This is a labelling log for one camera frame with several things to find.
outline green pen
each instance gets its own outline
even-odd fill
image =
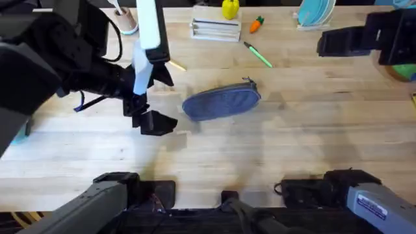
[[[273,65],[271,63],[269,63],[269,61],[267,59],[265,59],[262,55],[260,55],[260,53],[249,43],[244,42],[244,45],[251,51],[253,52],[254,55],[257,56],[257,58],[259,58],[260,60],[262,60],[269,68],[273,68]]]

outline wooden table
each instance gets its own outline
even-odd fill
[[[170,52],[188,72],[167,65],[175,86],[149,91],[151,107],[179,119],[175,133],[142,136],[122,116],[118,100],[74,113],[79,94],[52,98],[36,113],[33,134],[0,161],[1,211],[50,211],[105,172],[138,172],[142,179],[174,179],[177,208],[214,207],[220,192],[237,189],[252,205],[281,205],[273,184],[283,177],[359,168],[416,203],[416,87],[382,75],[371,57],[320,58],[321,32],[298,32],[297,8],[243,8],[242,43],[191,40],[191,9],[165,9]],[[333,28],[363,25],[387,6],[337,7]],[[250,23],[265,17],[259,32]],[[136,36],[124,36],[128,65]],[[118,51],[111,32],[109,57]],[[250,76],[260,104],[251,112],[194,123],[181,110],[196,92]]]

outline cable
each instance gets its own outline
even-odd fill
[[[277,195],[282,196],[283,194],[282,194],[280,191],[278,191],[278,187],[279,187],[280,185],[281,185],[281,183],[277,183],[277,184],[275,184],[275,185],[274,185],[273,190],[274,190],[274,192],[275,192]]]
[[[3,3],[2,5],[0,5],[0,12],[12,8],[20,3],[23,3],[24,1],[26,0],[10,0],[7,3]]]
[[[118,38],[119,52],[118,52],[118,56],[115,59],[104,58],[104,60],[106,60],[107,62],[118,62],[123,56],[122,36],[121,36],[120,30],[118,29],[117,25],[108,16],[107,16],[107,19],[109,20],[110,24],[112,25],[112,27],[116,31],[117,38]]]

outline orange carrot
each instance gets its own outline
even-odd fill
[[[257,31],[260,28],[260,26],[262,26],[264,21],[265,19],[261,16],[257,17],[257,19],[252,23],[252,26],[250,26],[250,33],[254,33],[255,31]]]

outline blue plate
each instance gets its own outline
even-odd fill
[[[323,0],[304,0],[298,11],[300,25],[308,26],[313,24],[322,7]]]
[[[319,8],[317,16],[315,17],[315,19],[313,19],[312,24],[320,23],[319,21],[322,20],[323,17],[325,16],[329,5],[330,5],[330,0],[322,0],[322,5]]]

